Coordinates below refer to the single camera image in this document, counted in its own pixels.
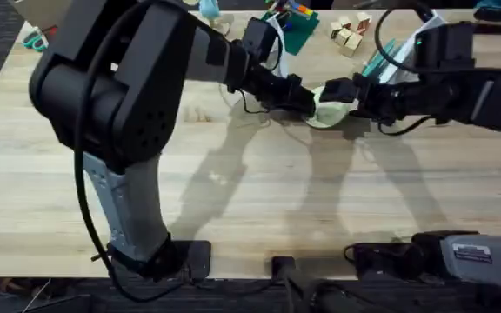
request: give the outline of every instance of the wire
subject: wire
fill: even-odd
[[[397,309],[394,309],[392,307],[388,307],[387,305],[383,305],[381,303],[376,303],[369,298],[361,296],[353,291],[349,291],[341,283],[323,280],[321,282],[314,283],[311,287],[314,289],[313,292],[311,292],[309,294],[308,299],[304,299],[305,303],[310,303],[311,305],[314,305],[317,302],[317,296],[320,292],[322,292],[322,289],[333,288],[333,289],[336,289],[338,291],[343,292],[345,295],[353,296],[356,299],[358,299],[364,303],[368,303],[369,305],[372,305],[374,307],[377,307],[380,309],[385,309],[386,311],[390,311],[390,312],[394,312],[394,313],[403,313],[401,310],[397,310]]]
[[[430,10],[429,7],[424,5],[424,3],[419,2],[418,0],[408,0],[409,2],[413,3],[414,5],[420,7],[422,10]],[[376,49],[378,50],[378,53],[388,62],[391,63],[392,65],[395,65],[397,68],[401,70],[406,70],[414,74],[445,74],[445,73],[458,73],[462,71],[480,71],[480,70],[493,70],[493,69],[487,69],[487,68],[476,68],[476,69],[455,69],[455,70],[439,70],[439,69],[428,69],[428,68],[415,68],[411,67],[409,65],[405,65],[403,63],[400,63],[396,61],[392,56],[390,56],[385,50],[382,45],[382,42],[380,40],[380,29],[382,28],[382,24],[384,20],[394,11],[396,10],[397,7],[388,9],[380,19],[378,20],[378,23],[376,25],[376,29],[374,29],[374,44],[376,45]]]
[[[408,132],[416,129],[418,126],[420,126],[422,123],[430,120],[431,118],[434,118],[433,116],[426,116],[426,117],[421,117],[419,118],[415,123],[407,126],[406,128],[402,129],[402,130],[399,130],[399,131],[396,131],[396,132],[386,132],[382,129],[382,123],[378,123],[378,131],[380,131],[381,133],[383,133],[384,135],[386,136],[393,136],[393,137],[396,137],[396,136],[402,136],[402,135],[405,135],[407,134]]]
[[[150,301],[157,300],[172,291],[175,291],[181,288],[184,283],[177,284],[160,292],[159,294],[147,298],[140,298],[137,296],[133,296],[131,293],[126,291],[121,283],[117,279],[117,274],[115,269],[113,268],[113,264],[111,264],[111,260],[107,257],[107,253],[105,251],[102,242],[97,234],[96,227],[94,226],[94,222],[92,221],[92,217],[90,215],[90,208],[88,205],[88,201],[86,198],[86,189],[84,185],[84,149],[83,149],[83,139],[84,132],[86,130],[86,124],[88,123],[88,112],[90,112],[90,96],[92,94],[92,90],[94,89],[94,85],[96,83],[97,72],[104,65],[104,59],[106,57],[106,53],[110,50],[111,44],[118,37],[121,30],[123,30],[124,26],[130,22],[133,17],[136,17],[141,12],[147,10],[153,3],[159,0],[145,0],[143,2],[137,3],[126,10],[122,16],[117,19],[117,21],[111,26],[110,31],[104,37],[104,40],[98,47],[92,62],[90,63],[90,67],[88,68],[88,73],[86,77],[86,83],[84,84],[83,92],[81,94],[80,99],[80,111],[77,116],[76,125],[75,125],[75,144],[74,144],[74,167],[75,167],[75,183],[77,187],[77,198],[78,204],[80,206],[80,210],[83,216],[84,224],[86,229],[88,230],[88,234],[94,247],[97,250],[97,254],[104,262],[106,269],[108,270],[108,275],[110,276],[111,282],[116,290],[127,299],[137,302],[137,303],[147,303]]]
[[[190,285],[195,287],[198,290],[215,292],[215,293],[218,293],[220,295],[229,296],[229,297],[252,296],[252,295],[256,295],[256,294],[259,294],[261,292],[264,292],[264,291],[270,289],[271,287],[280,286],[280,284],[270,280],[270,281],[268,281],[268,283],[261,285],[261,286],[258,286],[255,289],[247,290],[248,286],[254,284],[255,282],[245,283],[243,290],[241,290],[241,291],[228,291],[225,288],[222,289],[222,288],[218,288],[218,287],[204,286],[202,284],[198,284],[194,280],[190,281]]]
[[[347,262],[351,263],[351,265],[355,264],[355,260],[353,260],[351,257],[349,257],[347,252],[349,252],[349,250],[351,250],[353,248],[355,248],[355,244],[350,244],[344,248],[344,258],[345,258],[345,260],[347,260]]]
[[[30,300],[30,302],[26,305],[26,308],[24,308],[23,312],[21,313],[24,313],[28,310],[28,308],[34,303],[34,301],[36,301],[36,299],[38,299],[38,297],[40,296],[40,294],[42,294],[42,291],[48,287],[48,285],[51,283],[51,278],[48,279],[48,282],[42,286],[42,288],[40,288],[40,290],[34,295],[34,297],[32,298],[32,300]]]
[[[241,93],[241,96],[243,96],[243,104],[244,104],[244,111],[247,112],[248,114],[260,114],[260,113],[270,113],[270,110],[259,110],[259,111],[249,111],[249,108],[247,108],[247,98],[244,96],[244,92],[240,89],[238,89]]]
[[[277,37],[277,61],[276,61],[276,65],[274,65],[273,68],[268,69],[269,71],[273,71],[273,70],[277,69],[277,67],[281,63],[282,54],[284,53],[284,49],[285,49],[284,43],[282,43],[282,38],[281,38],[281,36],[279,36],[279,33],[277,32],[277,30],[276,30],[276,37]]]

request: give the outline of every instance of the toy block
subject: toy block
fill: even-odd
[[[355,50],[357,50],[358,45],[363,40],[363,37],[357,33],[352,33],[349,39],[347,39],[347,43],[343,47],[339,49],[339,53],[343,54],[346,57],[353,57],[355,54]]]
[[[336,39],[337,33],[342,29],[341,24],[338,22],[330,23],[330,39]]]
[[[336,36],[335,42],[339,44],[341,47],[345,46],[349,37],[353,35],[353,32],[347,29],[341,29]]]
[[[371,25],[372,16],[364,12],[358,12],[357,20],[358,20],[357,33],[362,36],[369,29],[369,26]]]
[[[351,30],[351,20],[347,16],[340,16],[337,21],[341,24],[342,28]]]

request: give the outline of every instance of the wooden table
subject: wooden table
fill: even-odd
[[[233,14],[230,39],[260,15]],[[291,57],[291,71],[308,87],[348,75],[374,50],[369,30],[354,58],[338,55],[326,31],[342,14],[354,15],[320,12],[314,36]],[[371,14],[376,20],[381,11]],[[472,11],[442,14],[456,22]],[[418,26],[411,12],[397,11],[383,37],[403,41]],[[19,43],[27,31],[0,74],[0,276],[106,276],[90,261],[95,251],[78,210],[72,151],[30,104],[39,55]],[[501,36],[477,36],[474,50],[479,66],[501,67]],[[240,95],[216,83],[187,83],[181,107],[160,164],[162,210],[175,238],[212,242],[213,277],[268,276],[275,255],[295,256],[313,274],[349,276],[341,257],[349,243],[421,230],[501,235],[499,133],[426,124],[394,138],[358,120],[312,130],[245,115]],[[107,242],[91,186],[89,198]]]

